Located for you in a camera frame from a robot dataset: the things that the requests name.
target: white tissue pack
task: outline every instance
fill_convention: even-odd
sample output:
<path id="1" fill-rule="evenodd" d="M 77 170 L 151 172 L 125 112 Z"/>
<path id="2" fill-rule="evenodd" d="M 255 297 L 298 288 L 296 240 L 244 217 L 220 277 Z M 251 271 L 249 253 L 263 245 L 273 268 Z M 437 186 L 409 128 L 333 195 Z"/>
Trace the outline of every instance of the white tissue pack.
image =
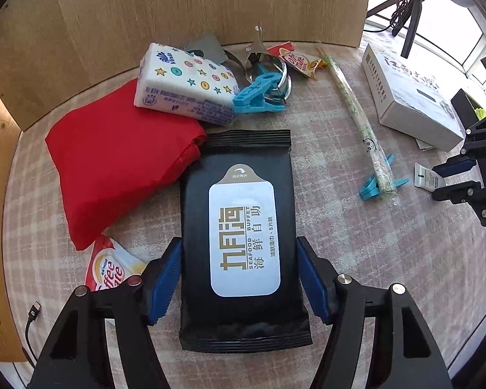
<path id="1" fill-rule="evenodd" d="M 239 87 L 220 64 L 152 43 L 140 62 L 134 105 L 226 125 L 236 117 Z"/>

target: cream tube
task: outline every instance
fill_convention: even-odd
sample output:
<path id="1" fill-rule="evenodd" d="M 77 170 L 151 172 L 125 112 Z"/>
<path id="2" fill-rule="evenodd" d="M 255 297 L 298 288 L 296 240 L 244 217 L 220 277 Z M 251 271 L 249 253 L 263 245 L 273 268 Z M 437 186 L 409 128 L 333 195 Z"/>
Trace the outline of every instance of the cream tube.
<path id="1" fill-rule="evenodd" d="M 445 179 L 438 173 L 425 168 L 423 165 L 414 164 L 414 185 L 433 192 L 438 187 L 446 186 Z"/>

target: table surface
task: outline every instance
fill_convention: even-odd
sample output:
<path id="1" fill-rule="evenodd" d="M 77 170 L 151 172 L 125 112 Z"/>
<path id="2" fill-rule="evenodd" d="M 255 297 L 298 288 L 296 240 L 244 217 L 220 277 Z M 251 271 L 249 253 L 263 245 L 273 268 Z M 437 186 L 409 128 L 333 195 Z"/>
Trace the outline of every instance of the table surface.
<path id="1" fill-rule="evenodd" d="M 415 162 L 431 167 L 457 154 L 460 147 L 450 154 L 421 152 L 413 138 L 379 124 L 361 67 L 369 41 L 399 54 L 399 44 L 385 33 L 365 36 L 360 48 L 327 48 L 353 87 L 385 153 L 395 154 L 395 177 L 412 178 Z M 296 47 L 316 53 L 313 44 Z M 411 58 L 421 56 L 431 61 L 426 50 L 415 46 L 412 53 Z M 86 90 L 19 139 L 6 193 L 4 268 L 12 314 L 24 346 L 27 312 L 36 300 L 42 305 L 41 315 L 30 329 L 36 353 L 72 290 L 83 284 L 91 251 L 77 252 L 70 241 L 58 173 L 44 138 L 65 113 L 136 76 L 137 70 L 131 70 Z M 318 71 L 317 79 L 292 73 L 293 91 L 285 112 L 240 116 L 233 127 L 291 129 L 297 235 L 306 236 L 320 256 L 364 285 L 387 288 L 393 282 L 404 283 L 449 365 L 486 314 L 486 228 L 467 204 L 434 202 L 429 192 L 410 183 L 399 191 L 402 207 L 392 207 L 387 200 L 363 202 L 358 190 L 373 173 L 371 161 L 329 73 Z M 480 180 L 477 167 L 447 182 L 469 179 Z M 171 238 L 180 235 L 178 185 L 143 202 L 105 234 L 145 262 L 158 258 Z M 193 353 L 183 351 L 178 340 L 179 284 L 167 315 L 150 328 L 171 387 L 309 387 L 330 327 L 305 303 L 314 342 L 311 346 L 259 354 Z M 106 326 L 114 380 L 117 387 L 125 387 L 114 326 Z M 367 319 L 354 388 L 365 385 L 373 334 L 374 321 Z"/>

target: folded red cloth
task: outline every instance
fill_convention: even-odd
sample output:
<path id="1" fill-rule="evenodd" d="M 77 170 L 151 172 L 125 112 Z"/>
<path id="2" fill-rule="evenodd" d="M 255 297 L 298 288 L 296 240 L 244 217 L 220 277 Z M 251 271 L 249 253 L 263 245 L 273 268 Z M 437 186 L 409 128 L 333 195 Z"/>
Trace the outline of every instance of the folded red cloth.
<path id="1" fill-rule="evenodd" d="M 70 239 L 84 250 L 200 156 L 198 121 L 133 105 L 137 79 L 66 114 L 45 138 Z"/>

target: tripod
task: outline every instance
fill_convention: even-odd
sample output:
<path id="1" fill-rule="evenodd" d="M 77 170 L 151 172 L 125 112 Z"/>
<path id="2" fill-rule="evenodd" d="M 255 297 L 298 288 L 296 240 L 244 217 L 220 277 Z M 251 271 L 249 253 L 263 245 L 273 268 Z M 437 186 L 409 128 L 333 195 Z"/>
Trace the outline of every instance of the tripod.
<path id="1" fill-rule="evenodd" d="M 411 23 L 408 26 L 407 36 L 405 37 L 405 43 L 403 44 L 402 57 L 408 58 L 411 52 L 414 38 L 416 37 L 416 30 L 418 29 L 419 19 L 421 17 L 421 3 L 424 0 L 387 0 L 383 3 L 371 8 L 367 12 L 366 18 L 378 14 L 382 10 L 396 5 L 396 10 L 392 14 L 389 27 L 392 26 L 392 36 L 398 35 L 399 31 L 407 23 L 407 20 L 411 18 Z"/>

